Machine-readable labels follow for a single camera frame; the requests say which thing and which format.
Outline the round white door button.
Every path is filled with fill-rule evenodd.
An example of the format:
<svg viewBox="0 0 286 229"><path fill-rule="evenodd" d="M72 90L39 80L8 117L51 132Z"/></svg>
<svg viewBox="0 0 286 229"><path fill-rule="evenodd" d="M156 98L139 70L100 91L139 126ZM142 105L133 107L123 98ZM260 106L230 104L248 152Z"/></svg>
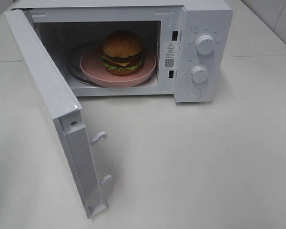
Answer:
<svg viewBox="0 0 286 229"><path fill-rule="evenodd" d="M192 99L199 99L202 96L202 89L200 88L192 88L188 91L188 97Z"/></svg>

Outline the burger with lettuce and cheese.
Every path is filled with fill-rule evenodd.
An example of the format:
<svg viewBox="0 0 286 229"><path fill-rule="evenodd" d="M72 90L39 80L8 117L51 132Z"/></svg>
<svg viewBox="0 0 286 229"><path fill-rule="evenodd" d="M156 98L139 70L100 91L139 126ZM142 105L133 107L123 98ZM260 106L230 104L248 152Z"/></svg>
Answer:
<svg viewBox="0 0 286 229"><path fill-rule="evenodd" d="M143 63L143 44L132 31L118 30L111 33L102 46L102 64L114 75L129 75Z"/></svg>

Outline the pink round plate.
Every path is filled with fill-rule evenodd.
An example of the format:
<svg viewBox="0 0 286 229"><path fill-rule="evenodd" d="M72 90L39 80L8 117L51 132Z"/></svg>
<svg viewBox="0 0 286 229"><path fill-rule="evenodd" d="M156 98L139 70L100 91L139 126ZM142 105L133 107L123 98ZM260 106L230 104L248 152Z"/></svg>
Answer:
<svg viewBox="0 0 286 229"><path fill-rule="evenodd" d="M103 87L132 87L149 79L156 67L154 54L144 49L143 65L136 72L118 76L108 72L101 62L102 47L98 46L84 54L80 59L80 67L91 82Z"/></svg>

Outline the white timer knob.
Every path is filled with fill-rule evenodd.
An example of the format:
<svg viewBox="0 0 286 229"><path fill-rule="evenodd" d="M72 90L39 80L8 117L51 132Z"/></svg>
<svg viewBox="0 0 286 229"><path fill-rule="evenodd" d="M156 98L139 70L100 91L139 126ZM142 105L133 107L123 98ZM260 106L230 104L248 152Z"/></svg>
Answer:
<svg viewBox="0 0 286 229"><path fill-rule="evenodd" d="M209 77L209 72L205 66L199 65L191 70L192 80L195 83L203 83Z"/></svg>

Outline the white microwave door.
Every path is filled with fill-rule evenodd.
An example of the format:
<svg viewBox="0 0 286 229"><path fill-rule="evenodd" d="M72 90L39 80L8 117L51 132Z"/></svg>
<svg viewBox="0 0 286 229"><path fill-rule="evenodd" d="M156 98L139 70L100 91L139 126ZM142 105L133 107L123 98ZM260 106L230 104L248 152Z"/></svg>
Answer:
<svg viewBox="0 0 286 229"><path fill-rule="evenodd" d="M11 10L5 16L37 92L51 115L85 213L91 218L107 208L101 186L112 176L98 179L92 153L92 146L106 139L107 134L102 131L88 137L82 106L40 41L28 13Z"/></svg>

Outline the white microwave oven body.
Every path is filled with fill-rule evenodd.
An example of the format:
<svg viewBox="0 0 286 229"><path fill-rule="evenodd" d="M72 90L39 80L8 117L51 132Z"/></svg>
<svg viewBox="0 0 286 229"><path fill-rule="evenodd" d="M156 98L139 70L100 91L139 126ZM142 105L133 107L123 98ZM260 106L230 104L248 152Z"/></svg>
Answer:
<svg viewBox="0 0 286 229"><path fill-rule="evenodd" d="M76 98L171 94L177 103L212 99L233 16L223 0L21 0L11 10L28 13ZM155 55L156 68L147 81L132 87L102 87L69 73L65 62L73 48L86 43L103 46L118 30L134 32L143 49ZM215 41L208 55L196 49L197 38L204 34ZM199 65L209 72L203 83L195 83L191 76ZM188 97L192 88L202 89L199 99Z"/></svg>

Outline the glass microwave turntable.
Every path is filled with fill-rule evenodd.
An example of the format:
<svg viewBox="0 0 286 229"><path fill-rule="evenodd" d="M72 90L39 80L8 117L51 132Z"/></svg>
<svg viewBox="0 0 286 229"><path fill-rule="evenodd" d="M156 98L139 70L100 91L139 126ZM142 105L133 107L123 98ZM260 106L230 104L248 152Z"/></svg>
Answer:
<svg viewBox="0 0 286 229"><path fill-rule="evenodd" d="M82 80L85 83L92 84L93 82L88 80L88 78L84 75L84 73L81 70L80 59L84 54L86 54L87 52L98 46L101 45L92 45L86 43L73 48L73 50L69 53L69 56L66 58L65 62L66 68L69 71L69 73L73 75L75 78Z"/></svg>

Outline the upper white power knob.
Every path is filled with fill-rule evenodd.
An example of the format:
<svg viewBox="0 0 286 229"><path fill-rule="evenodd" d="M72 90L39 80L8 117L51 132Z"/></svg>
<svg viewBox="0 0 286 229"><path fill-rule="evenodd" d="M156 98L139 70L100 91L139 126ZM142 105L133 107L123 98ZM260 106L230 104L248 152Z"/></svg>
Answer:
<svg viewBox="0 0 286 229"><path fill-rule="evenodd" d="M204 34L197 38L196 49L199 54L208 55L215 48L215 41L211 35Z"/></svg>

